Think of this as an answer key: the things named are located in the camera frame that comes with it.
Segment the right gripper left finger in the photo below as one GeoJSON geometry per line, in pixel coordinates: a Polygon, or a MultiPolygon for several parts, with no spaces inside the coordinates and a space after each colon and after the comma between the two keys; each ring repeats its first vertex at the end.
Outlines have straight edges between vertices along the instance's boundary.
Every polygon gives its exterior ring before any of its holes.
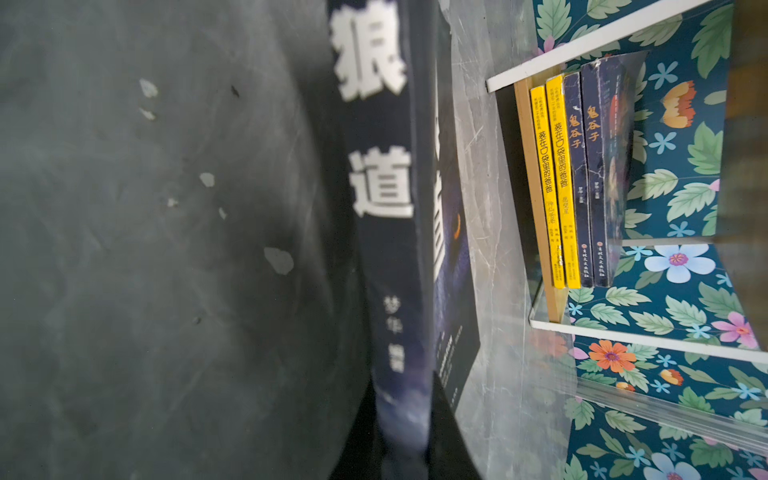
{"type": "Polygon", "coordinates": [[[377,415],[376,396],[369,383],[330,480],[380,480],[384,453],[377,415]]]}

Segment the purple book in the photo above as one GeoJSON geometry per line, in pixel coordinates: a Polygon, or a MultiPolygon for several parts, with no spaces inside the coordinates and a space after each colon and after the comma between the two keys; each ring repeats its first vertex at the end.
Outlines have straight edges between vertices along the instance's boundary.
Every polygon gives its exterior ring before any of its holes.
{"type": "Polygon", "coordinates": [[[592,266],[601,288],[613,285],[622,255],[636,83],[646,56],[645,51],[612,55],[581,69],[592,266]]]}

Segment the yellow cartoon cover book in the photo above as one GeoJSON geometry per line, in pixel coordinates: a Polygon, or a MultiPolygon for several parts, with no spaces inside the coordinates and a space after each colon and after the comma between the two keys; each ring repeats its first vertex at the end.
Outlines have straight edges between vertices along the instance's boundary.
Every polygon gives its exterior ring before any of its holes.
{"type": "Polygon", "coordinates": [[[557,199],[560,217],[562,250],[567,287],[582,287],[576,215],[574,211],[570,147],[566,118],[564,75],[552,77],[545,84],[548,116],[555,162],[557,199]]]}

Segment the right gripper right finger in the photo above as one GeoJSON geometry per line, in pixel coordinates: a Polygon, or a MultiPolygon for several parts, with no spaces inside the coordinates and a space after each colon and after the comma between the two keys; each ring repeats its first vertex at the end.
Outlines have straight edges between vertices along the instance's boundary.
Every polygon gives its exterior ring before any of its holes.
{"type": "Polygon", "coordinates": [[[433,375],[429,480],[481,480],[437,374],[433,375]]]}

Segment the dark illustrated cover book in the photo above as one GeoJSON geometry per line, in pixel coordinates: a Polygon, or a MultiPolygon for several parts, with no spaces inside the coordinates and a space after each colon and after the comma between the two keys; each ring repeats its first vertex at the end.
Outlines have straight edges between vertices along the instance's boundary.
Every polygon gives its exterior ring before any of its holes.
{"type": "Polygon", "coordinates": [[[572,172],[580,281],[582,288],[593,288],[595,283],[587,189],[588,168],[579,72],[564,75],[563,93],[572,172]]]}

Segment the black wolf cover book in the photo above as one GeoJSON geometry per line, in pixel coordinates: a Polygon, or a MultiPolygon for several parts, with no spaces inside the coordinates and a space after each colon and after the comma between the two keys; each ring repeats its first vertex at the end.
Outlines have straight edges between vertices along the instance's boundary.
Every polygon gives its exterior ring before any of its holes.
{"type": "Polygon", "coordinates": [[[386,442],[427,452],[480,348],[457,152],[451,29],[436,1],[327,5],[386,442]]]}

